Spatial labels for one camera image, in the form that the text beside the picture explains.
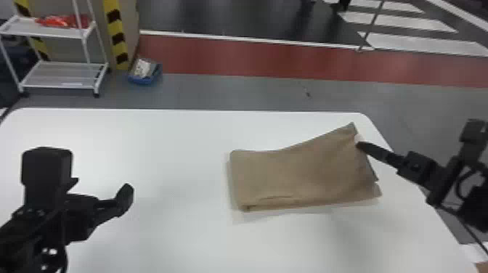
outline beige cloth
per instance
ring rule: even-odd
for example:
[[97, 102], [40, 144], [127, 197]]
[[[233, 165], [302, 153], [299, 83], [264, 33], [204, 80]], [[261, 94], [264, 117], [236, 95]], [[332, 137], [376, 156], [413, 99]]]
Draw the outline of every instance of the beige cloth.
[[240, 210], [258, 211], [367, 200], [380, 195], [366, 154], [354, 143], [353, 123], [274, 151], [230, 154]]

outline hazard stripe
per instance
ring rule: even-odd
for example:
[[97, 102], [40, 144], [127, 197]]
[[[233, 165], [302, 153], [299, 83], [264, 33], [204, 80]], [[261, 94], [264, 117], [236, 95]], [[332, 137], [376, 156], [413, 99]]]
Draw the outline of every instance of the hazard stripe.
[[107, 16], [108, 34], [112, 42], [112, 54], [119, 70], [129, 69], [129, 53], [126, 36], [123, 32], [121, 11], [118, 0], [103, 0], [103, 8]]
[[[17, 7], [17, 11], [19, 15], [24, 17], [31, 17], [31, 10], [29, 8], [29, 0], [14, 0], [15, 7]], [[49, 61], [49, 53], [47, 51], [47, 46], [44, 41], [42, 41], [39, 37], [31, 37], [29, 38], [30, 42], [33, 44], [34, 49], [39, 53], [41, 59], [45, 61]]]

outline shelf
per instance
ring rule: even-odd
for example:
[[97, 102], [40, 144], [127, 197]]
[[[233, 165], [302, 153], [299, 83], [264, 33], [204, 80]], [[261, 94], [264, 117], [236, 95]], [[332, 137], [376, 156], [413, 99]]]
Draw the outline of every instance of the shelf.
[[24, 87], [98, 89], [107, 64], [39, 61], [20, 83]]
[[73, 38], [83, 39], [90, 35], [91, 31], [97, 25], [94, 20], [90, 23], [88, 28], [81, 30], [79, 28], [52, 28], [45, 27], [34, 21], [34, 18], [21, 17], [14, 15], [10, 20], [6, 21], [0, 27], [1, 35], [17, 35], [17, 36], [33, 36], [33, 37], [49, 37], [49, 38]]

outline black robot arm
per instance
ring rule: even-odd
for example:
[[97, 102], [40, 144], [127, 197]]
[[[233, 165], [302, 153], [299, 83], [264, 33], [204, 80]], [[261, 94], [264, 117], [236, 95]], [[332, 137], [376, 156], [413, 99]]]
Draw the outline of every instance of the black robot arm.
[[[487, 147], [487, 122], [469, 120], [463, 129], [460, 141], [462, 147], [459, 154], [453, 156], [445, 167], [416, 152], [401, 156], [368, 142], [357, 143], [357, 148], [396, 168], [399, 176], [427, 189], [429, 194], [426, 202], [429, 205], [451, 213], [463, 223], [481, 232], [488, 232], [488, 168], [479, 162], [481, 154]], [[463, 195], [460, 190], [461, 184], [476, 173], [480, 173], [483, 177], [482, 184], [473, 187], [467, 195]], [[458, 208], [444, 206], [446, 196], [452, 188], [462, 202]]]
[[68, 194], [69, 150], [40, 147], [24, 152], [24, 204], [0, 227], [0, 273], [65, 272], [66, 245], [87, 240], [100, 225], [131, 207], [134, 189], [125, 184], [113, 199]]

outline white table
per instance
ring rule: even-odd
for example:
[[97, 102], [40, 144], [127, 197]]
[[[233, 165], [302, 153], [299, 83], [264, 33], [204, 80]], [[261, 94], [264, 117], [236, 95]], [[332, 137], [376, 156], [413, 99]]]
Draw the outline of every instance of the white table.
[[0, 219], [22, 203], [22, 152], [64, 147], [81, 179], [73, 192], [107, 198], [130, 182], [136, 196], [124, 217], [68, 247], [69, 273], [476, 272], [420, 190], [376, 161], [376, 202], [232, 208], [233, 149], [277, 149], [350, 121], [388, 147], [359, 113], [17, 110], [0, 125]]

